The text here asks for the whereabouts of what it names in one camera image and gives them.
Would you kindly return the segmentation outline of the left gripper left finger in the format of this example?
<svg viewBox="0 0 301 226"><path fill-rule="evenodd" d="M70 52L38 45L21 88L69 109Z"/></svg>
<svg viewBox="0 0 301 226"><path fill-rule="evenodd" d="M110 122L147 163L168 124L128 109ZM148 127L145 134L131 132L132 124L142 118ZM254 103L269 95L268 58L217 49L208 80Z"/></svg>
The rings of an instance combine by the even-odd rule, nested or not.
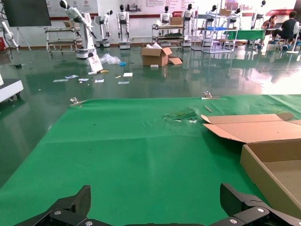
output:
<svg viewBox="0 0 301 226"><path fill-rule="evenodd" d="M91 208L91 186L83 186L77 194L58 199L45 212L18 223L18 226L104 226L88 218Z"/></svg>

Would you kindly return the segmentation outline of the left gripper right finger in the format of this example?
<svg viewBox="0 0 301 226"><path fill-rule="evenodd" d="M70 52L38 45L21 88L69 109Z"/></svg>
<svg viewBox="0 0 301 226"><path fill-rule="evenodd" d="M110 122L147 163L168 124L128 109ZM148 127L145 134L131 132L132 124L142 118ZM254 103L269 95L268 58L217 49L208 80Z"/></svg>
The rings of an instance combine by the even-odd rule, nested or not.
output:
<svg viewBox="0 0 301 226"><path fill-rule="evenodd" d="M259 197L220 185L220 205L228 215L213 226L299 226L301 220L267 205Z"/></svg>

